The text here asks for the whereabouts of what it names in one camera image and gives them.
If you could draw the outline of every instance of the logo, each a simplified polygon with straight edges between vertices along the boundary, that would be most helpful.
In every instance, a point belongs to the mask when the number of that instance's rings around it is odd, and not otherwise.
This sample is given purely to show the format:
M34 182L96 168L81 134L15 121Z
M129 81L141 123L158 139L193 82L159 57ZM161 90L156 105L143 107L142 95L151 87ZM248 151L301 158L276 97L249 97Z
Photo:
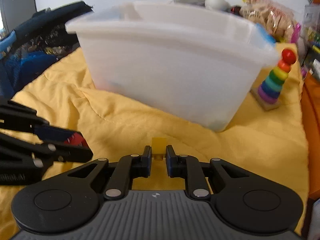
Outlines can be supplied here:
M160 197L160 194L157 192L157 193L153 193L151 196L153 196L154 198L157 198L157 197Z

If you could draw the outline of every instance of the yellow block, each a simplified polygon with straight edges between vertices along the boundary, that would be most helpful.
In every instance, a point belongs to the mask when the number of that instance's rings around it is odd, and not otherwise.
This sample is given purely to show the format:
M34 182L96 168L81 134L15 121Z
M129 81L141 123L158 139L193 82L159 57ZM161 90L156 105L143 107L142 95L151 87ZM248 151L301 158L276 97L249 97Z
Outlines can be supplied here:
M276 66L275 68L273 68L273 72L275 73L275 75L277 76L278 79L280 80L286 80L288 77L288 73L283 71L282 69L280 69L278 66Z
M152 156L155 160L162 161L165 157L167 139L163 137L153 137L151 143Z

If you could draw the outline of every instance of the translucent container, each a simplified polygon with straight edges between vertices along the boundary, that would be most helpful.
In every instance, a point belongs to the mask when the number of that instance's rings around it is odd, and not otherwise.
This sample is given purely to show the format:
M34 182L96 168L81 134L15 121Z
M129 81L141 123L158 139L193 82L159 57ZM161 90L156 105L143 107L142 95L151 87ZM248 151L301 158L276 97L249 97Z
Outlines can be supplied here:
M97 89L223 130L278 53L256 24L182 4L128 3L66 24Z

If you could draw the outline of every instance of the wooden base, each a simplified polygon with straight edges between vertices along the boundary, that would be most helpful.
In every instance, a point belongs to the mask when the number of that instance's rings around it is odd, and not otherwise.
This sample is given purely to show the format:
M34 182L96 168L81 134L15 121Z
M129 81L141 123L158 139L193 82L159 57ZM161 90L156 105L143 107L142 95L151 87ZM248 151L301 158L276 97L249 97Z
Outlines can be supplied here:
M264 100L261 99L261 97L258 94L258 88L252 88L250 90L250 93L253 95L253 97L257 100L257 102L259 103L259 105L265 110L265 111L269 111L272 109L276 109L280 106L279 101L277 101L275 104L269 104L267 102L265 102Z

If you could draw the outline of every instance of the orange ring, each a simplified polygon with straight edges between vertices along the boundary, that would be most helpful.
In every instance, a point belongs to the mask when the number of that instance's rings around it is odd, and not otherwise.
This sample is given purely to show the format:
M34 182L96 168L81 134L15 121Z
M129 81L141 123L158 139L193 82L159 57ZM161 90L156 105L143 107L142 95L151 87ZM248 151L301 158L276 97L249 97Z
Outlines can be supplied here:
M279 60L278 67L287 73L289 73L291 70L291 66L289 64L287 64L283 59Z

